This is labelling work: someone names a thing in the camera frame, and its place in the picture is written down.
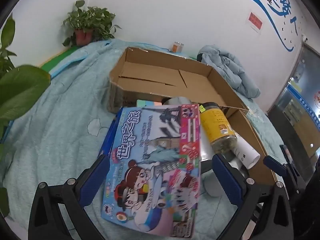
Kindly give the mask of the glass door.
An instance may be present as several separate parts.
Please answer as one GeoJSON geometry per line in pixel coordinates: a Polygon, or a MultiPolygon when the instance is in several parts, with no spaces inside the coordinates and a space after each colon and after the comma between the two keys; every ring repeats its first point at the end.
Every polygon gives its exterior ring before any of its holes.
{"type": "Polygon", "coordinates": [[[304,45],[268,118],[305,175],[319,158],[319,53],[304,45]]]}

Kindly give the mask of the colourful board game box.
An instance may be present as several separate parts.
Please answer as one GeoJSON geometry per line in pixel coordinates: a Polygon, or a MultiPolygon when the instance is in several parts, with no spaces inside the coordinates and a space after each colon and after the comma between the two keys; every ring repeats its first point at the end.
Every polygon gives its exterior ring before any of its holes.
{"type": "Polygon", "coordinates": [[[198,105],[122,108],[110,161],[104,220],[157,236],[192,237],[200,195],[198,105]]]}

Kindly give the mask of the red wall notice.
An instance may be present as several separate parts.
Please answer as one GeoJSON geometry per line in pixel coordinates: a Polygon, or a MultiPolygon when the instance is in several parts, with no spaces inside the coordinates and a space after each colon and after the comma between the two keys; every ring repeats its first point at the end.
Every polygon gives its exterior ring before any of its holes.
{"type": "Polygon", "coordinates": [[[246,22],[256,33],[261,34],[263,21],[255,13],[250,12],[246,22]]]}

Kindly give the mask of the small orange label jar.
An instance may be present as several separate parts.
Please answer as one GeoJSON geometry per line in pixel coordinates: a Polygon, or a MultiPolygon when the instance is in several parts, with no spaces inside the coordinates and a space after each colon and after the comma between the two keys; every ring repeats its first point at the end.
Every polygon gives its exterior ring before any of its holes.
{"type": "Polygon", "coordinates": [[[171,52],[173,53],[181,53],[183,50],[184,44],[181,42],[174,42],[171,47],[171,52]]]}

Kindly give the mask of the white spray bottle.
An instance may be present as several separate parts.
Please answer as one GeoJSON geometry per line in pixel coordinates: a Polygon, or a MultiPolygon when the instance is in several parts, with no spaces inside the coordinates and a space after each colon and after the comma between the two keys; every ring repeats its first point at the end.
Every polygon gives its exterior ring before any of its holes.
{"type": "Polygon", "coordinates": [[[243,166],[250,170],[260,159],[260,154],[237,132],[237,142],[231,148],[231,160],[229,164],[238,170],[243,166]]]}

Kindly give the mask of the light blue jacket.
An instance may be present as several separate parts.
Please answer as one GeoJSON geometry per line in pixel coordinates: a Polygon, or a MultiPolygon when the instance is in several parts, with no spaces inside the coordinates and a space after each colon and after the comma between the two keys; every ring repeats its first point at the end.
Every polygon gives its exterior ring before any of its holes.
{"type": "Polygon", "coordinates": [[[237,92],[249,99],[260,96],[260,89],[246,74],[236,56],[216,45],[206,45],[197,54],[197,61],[213,67],[237,92]]]}

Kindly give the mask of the green table mat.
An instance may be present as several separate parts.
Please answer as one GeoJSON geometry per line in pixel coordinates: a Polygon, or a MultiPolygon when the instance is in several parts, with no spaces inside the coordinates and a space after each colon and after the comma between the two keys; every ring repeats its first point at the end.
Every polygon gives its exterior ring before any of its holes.
{"type": "Polygon", "coordinates": [[[50,72],[57,64],[59,64],[64,58],[68,57],[72,53],[74,53],[76,50],[78,50],[79,47],[71,47],[60,53],[59,55],[56,55],[52,57],[50,60],[45,62],[42,66],[41,69],[50,72]]]}

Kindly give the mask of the white hair dryer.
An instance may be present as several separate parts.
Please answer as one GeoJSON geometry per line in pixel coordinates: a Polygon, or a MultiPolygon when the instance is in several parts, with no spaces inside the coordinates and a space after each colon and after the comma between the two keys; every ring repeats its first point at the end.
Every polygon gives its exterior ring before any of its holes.
{"type": "Polygon", "coordinates": [[[204,189],[211,197],[220,197],[225,195],[218,178],[212,170],[204,173],[202,179],[204,189]]]}

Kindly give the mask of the brown cardboard box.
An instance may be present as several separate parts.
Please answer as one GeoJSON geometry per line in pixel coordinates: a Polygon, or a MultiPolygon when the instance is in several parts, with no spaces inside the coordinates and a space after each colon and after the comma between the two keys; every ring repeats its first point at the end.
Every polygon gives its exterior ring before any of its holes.
{"type": "Polygon", "coordinates": [[[276,181],[274,172],[263,163],[267,151],[246,116],[247,106],[213,67],[181,56],[128,47],[109,78],[107,109],[112,113],[123,106],[135,106],[138,99],[160,102],[182,96],[194,103],[217,103],[231,127],[260,154],[249,176],[266,185],[276,181]]]}

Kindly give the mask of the potted green plant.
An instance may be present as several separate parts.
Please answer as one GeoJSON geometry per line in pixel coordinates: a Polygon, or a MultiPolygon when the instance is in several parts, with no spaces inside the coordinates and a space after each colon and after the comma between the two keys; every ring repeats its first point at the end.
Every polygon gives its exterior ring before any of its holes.
{"type": "Polygon", "coordinates": [[[113,24],[116,15],[107,8],[84,6],[84,0],[75,1],[72,11],[63,21],[67,30],[72,32],[72,35],[63,41],[64,47],[83,47],[91,42],[113,39],[121,28],[113,24]]]}

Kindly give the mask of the silver metal can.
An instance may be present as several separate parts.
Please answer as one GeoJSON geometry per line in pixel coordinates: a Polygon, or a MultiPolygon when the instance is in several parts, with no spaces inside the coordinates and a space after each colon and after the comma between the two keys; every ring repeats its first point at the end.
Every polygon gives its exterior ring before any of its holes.
{"type": "MultiPolygon", "coordinates": [[[[175,98],[164,99],[164,105],[190,105],[192,102],[185,97],[179,96],[175,98]]],[[[200,155],[201,155],[201,163],[202,164],[211,164],[213,157],[213,149],[209,143],[209,140],[206,136],[206,133],[200,125],[200,155]]]]}

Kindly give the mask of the pastel rubik cube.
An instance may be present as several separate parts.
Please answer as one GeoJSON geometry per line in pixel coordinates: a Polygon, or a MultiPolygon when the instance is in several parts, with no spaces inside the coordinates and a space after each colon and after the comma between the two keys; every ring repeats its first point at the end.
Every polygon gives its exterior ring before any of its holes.
{"type": "Polygon", "coordinates": [[[138,99],[136,102],[137,107],[149,107],[149,106],[161,106],[161,105],[162,105],[161,102],[141,100],[141,99],[138,99]]]}

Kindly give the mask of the yellow label glass jar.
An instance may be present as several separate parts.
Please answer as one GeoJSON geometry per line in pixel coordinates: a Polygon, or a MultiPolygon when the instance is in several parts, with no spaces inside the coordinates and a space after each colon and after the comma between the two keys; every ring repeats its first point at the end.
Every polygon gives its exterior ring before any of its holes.
{"type": "Polygon", "coordinates": [[[200,104],[200,121],[215,154],[235,148],[237,137],[217,103],[200,104]]]}

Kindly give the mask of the teal quilt blanket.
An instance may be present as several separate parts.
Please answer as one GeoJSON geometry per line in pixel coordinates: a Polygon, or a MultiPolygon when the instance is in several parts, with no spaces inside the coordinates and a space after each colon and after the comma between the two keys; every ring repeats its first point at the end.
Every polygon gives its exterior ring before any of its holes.
{"type": "MultiPolygon", "coordinates": [[[[64,58],[50,74],[64,71],[24,116],[15,120],[4,142],[2,185],[9,198],[9,219],[28,231],[31,206],[38,184],[63,184],[77,178],[97,159],[114,114],[107,111],[109,72],[127,47],[169,53],[156,45],[121,40],[91,43],[64,58]],[[87,126],[100,119],[98,135],[87,126]]],[[[246,114],[268,155],[280,163],[284,144],[265,113],[253,101],[236,92],[249,107],[246,114]]],[[[103,186],[85,208],[105,239],[174,239],[138,233],[101,218],[103,186]]],[[[201,185],[199,211],[192,239],[216,239],[235,212],[226,196],[213,198],[201,185]]]]}

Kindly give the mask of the large leaf plant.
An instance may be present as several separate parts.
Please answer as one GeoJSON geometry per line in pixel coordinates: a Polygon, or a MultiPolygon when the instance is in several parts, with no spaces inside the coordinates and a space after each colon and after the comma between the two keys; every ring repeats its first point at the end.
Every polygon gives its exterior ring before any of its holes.
{"type": "Polygon", "coordinates": [[[48,72],[30,64],[14,66],[16,54],[8,49],[15,37],[16,23],[9,16],[1,31],[1,159],[7,155],[4,135],[10,123],[25,115],[51,83],[48,72]]]}

